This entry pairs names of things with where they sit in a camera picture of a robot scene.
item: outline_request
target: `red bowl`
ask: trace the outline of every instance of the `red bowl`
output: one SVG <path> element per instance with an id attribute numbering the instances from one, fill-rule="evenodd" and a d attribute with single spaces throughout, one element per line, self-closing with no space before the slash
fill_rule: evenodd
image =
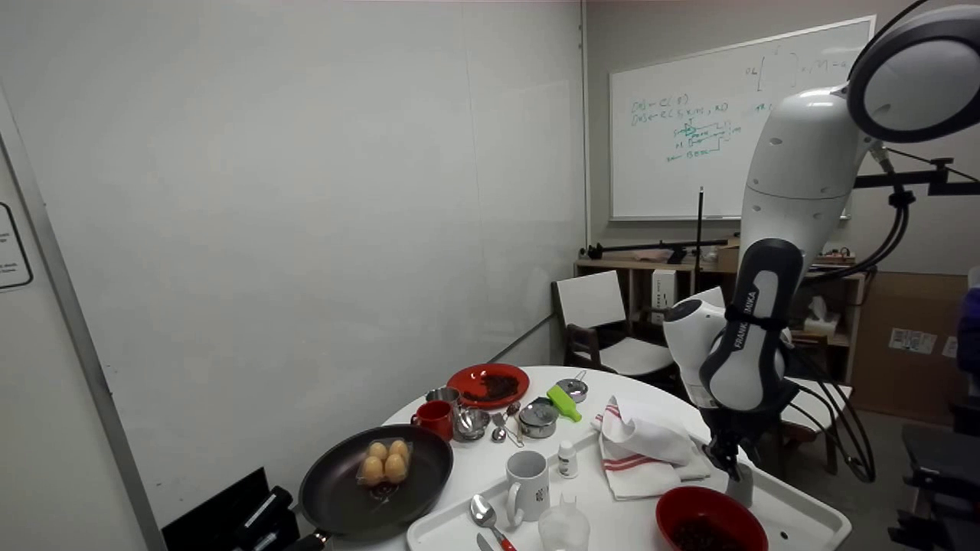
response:
<path id="1" fill-rule="evenodd" d="M 471 363 L 448 383 L 457 400 L 471 410 L 500 410 L 528 395 L 528 373 L 518 363 Z"/>
<path id="2" fill-rule="evenodd" d="M 657 506 L 660 548 L 716 548 L 716 551 L 767 551 L 762 523 L 736 500 L 706 490 L 677 488 Z"/>

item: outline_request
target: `tray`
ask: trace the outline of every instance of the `tray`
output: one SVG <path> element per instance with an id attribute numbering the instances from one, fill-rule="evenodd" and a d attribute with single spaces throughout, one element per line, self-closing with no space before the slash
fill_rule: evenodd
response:
<path id="1" fill-rule="evenodd" d="M 555 457 L 548 457 L 553 473 L 553 501 L 575 500 L 580 512 L 590 523 L 590 545 L 587 548 L 623 548 L 623 551 L 646 551 L 657 548 L 654 536 L 654 509 L 657 500 L 613 500 L 606 477 L 601 473 L 599 437 L 584 437 L 575 448 L 580 473 L 575 477 L 562 477 Z M 701 480 L 700 488 L 727 488 L 727 474 L 716 473 L 715 477 Z M 495 526 L 510 532 L 506 514 L 506 490 L 510 480 L 495 480 L 484 490 L 484 500 L 495 506 Z M 853 532 L 853 519 L 835 509 L 780 483 L 778 477 L 754 468 L 754 506 L 750 512 L 759 518 L 768 548 L 773 551 L 820 551 L 840 548 Z M 489 542 L 489 531 L 481 531 L 470 519 L 470 500 L 455 501 L 448 509 L 421 518 L 409 531 L 411 551 L 467 551 L 478 548 L 474 536 L 484 532 Z M 524 523 L 522 531 L 510 532 L 518 551 L 541 551 L 538 526 Z"/>

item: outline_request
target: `white wall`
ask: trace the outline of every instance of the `white wall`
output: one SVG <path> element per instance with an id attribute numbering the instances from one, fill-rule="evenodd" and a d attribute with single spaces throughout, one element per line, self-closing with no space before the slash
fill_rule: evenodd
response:
<path id="1" fill-rule="evenodd" d="M 0 0 L 162 523 L 250 465 L 295 490 L 553 308 L 584 239 L 575 39 L 575 0 Z"/>
<path id="2" fill-rule="evenodd" d="M 0 287 L 0 548 L 145 548 L 3 145 L 0 203 L 33 268 Z"/>
<path id="3" fill-rule="evenodd" d="M 590 132 L 590 242 L 694 239 L 694 225 L 613 225 L 609 187 L 609 73 L 669 60 L 686 53 L 745 42 L 785 32 L 815 27 L 856 15 L 889 21 L 907 0 L 587 0 L 587 132 Z M 960 169 L 980 174 L 980 132 L 944 145 L 909 148 L 919 152 L 954 152 Z M 980 235 L 977 199 L 926 199 L 916 194 L 914 228 L 884 268 L 962 273 L 980 261 L 970 235 Z M 858 253 L 872 251 L 892 225 L 883 194 L 853 199 L 853 225 L 834 242 Z M 736 232 L 737 225 L 707 225 L 707 239 Z"/>

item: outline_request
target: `egg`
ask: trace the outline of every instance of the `egg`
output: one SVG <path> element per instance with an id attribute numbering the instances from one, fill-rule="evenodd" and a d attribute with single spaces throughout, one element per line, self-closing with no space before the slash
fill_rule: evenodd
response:
<path id="1" fill-rule="evenodd" d="M 409 444 L 405 442 L 392 442 L 389 452 L 397 452 L 405 461 L 411 457 Z"/>
<path id="2" fill-rule="evenodd" d="M 368 457 L 378 457 L 382 461 L 389 457 L 389 448 L 381 442 L 370 442 Z"/>
<path id="3" fill-rule="evenodd" d="M 409 477 L 409 461 L 405 461 L 402 452 L 392 452 L 392 457 L 386 458 L 386 480 L 389 480 L 389 483 L 402 483 L 405 477 Z"/>
<path id="4" fill-rule="evenodd" d="M 359 473 L 359 483 L 378 488 L 382 480 L 386 480 L 386 461 L 378 457 L 366 457 L 362 473 Z"/>

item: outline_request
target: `red plate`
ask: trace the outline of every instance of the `red plate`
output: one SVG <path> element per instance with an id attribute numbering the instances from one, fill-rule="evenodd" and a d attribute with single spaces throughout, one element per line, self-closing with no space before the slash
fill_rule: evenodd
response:
<path id="1" fill-rule="evenodd" d="M 514 363 L 471 363 L 448 383 L 457 400 L 471 410 L 500 410 L 524 397 L 528 373 Z"/>

